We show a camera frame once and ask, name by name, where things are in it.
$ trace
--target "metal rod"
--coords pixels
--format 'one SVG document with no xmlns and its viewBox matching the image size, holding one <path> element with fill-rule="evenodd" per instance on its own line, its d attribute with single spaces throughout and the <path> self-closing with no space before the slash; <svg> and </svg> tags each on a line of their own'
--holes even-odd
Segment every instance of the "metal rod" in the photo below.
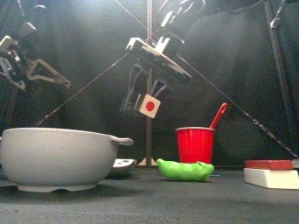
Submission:
<svg viewBox="0 0 299 224">
<path fill-rule="evenodd" d="M 154 26 L 154 1 L 147 0 L 147 44 L 152 44 L 152 26 Z M 152 68 L 148 71 L 146 83 L 146 92 L 151 94 L 152 90 Z M 152 165 L 152 119 L 146 118 L 146 166 Z"/>
<path fill-rule="evenodd" d="M 286 122 L 287 122 L 287 128 L 288 128 L 288 134 L 292 141 L 292 146 L 295 147 L 295 118 L 294 118 L 294 111 L 291 106 L 291 97 L 290 97 L 290 91 L 288 86 L 286 82 L 286 70 L 284 70 L 284 63 L 282 60 L 282 51 L 279 46 L 279 39 L 276 34 L 276 29 L 271 27 L 271 21 L 274 19 L 274 12 L 272 12 L 272 5 L 270 3 L 270 0 L 264 1 L 264 11 L 266 11 L 266 21 L 268 26 L 268 34 L 271 38 L 271 44 L 274 49 L 274 55 L 275 55 L 275 68 L 276 68 L 276 75 L 280 85 L 280 91 L 284 101 L 284 115 L 286 115 Z"/>
</svg>

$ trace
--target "green toy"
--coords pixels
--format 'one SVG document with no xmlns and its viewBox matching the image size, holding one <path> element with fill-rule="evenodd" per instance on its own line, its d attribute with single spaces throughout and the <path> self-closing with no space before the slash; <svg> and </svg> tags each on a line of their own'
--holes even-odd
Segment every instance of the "green toy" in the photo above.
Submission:
<svg viewBox="0 0 299 224">
<path fill-rule="evenodd" d="M 214 172 L 214 165 L 202 162 L 187 164 L 174 161 L 156 160 L 160 173 L 168 179 L 178 179 L 180 181 L 206 181 Z"/>
</svg>

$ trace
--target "black curtain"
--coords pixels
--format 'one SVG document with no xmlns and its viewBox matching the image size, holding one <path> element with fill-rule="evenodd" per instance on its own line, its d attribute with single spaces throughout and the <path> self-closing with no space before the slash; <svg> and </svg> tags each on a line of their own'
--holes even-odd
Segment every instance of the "black curtain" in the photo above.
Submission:
<svg viewBox="0 0 299 224">
<path fill-rule="evenodd" d="M 136 63 L 135 55 L 122 57 L 127 54 L 130 38 L 146 39 L 146 28 L 136 22 L 138 19 L 146 25 L 146 1 L 23 1 L 25 12 L 31 11 L 33 2 L 44 4 L 47 10 L 41 10 L 32 21 L 40 36 L 32 55 L 56 68 L 71 80 L 72 87 L 65 90 L 40 82 L 35 91 L 19 90 L 13 119 L 9 125 L 4 125 L 12 87 L 1 77 L 3 129 L 33 126 L 59 108 L 43 122 L 43 127 L 132 137 L 135 145 L 120 147 L 119 156 L 142 161 L 146 156 L 146 118 L 124 115 L 119 109 L 127 96 L 128 72 Z M 176 7 L 179 2 L 172 1 L 164 11 Z M 154 30 L 162 22 L 163 15 L 158 14 L 162 3 L 154 1 Z M 1 6 L 0 37 L 13 37 L 23 22 L 17 4 L 3 1 Z M 299 95 L 298 9 L 298 3 L 286 6 L 279 28 L 295 119 Z M 176 18 L 171 31 L 184 39 L 179 56 L 204 77 L 179 57 L 175 58 L 192 79 L 163 99 L 152 120 L 154 158 L 179 159 L 175 129 L 210 126 L 223 102 L 230 104 L 230 109 L 216 129 L 214 164 L 243 165 L 246 159 L 294 158 L 244 114 L 247 112 L 258 119 L 286 145 L 292 143 L 263 4 L 239 14 L 222 11 L 204 17 L 194 7 L 190 13 Z"/>
</svg>

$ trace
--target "bowl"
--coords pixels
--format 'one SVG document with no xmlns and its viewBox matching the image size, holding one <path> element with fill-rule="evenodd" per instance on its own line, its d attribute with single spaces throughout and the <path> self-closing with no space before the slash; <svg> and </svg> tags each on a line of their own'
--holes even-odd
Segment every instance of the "bowl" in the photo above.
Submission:
<svg viewBox="0 0 299 224">
<path fill-rule="evenodd" d="M 92 189 L 118 158 L 118 146 L 131 138 L 53 128 L 7 129 L 1 139 L 1 166 L 25 192 Z"/>
</svg>

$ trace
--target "red plastic cup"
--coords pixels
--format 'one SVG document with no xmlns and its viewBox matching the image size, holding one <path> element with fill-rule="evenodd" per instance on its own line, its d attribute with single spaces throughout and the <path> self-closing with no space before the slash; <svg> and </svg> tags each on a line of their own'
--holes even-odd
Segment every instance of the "red plastic cup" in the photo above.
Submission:
<svg viewBox="0 0 299 224">
<path fill-rule="evenodd" d="M 186 127 L 176 129 L 182 163 L 211 164 L 215 129 Z"/>
</svg>

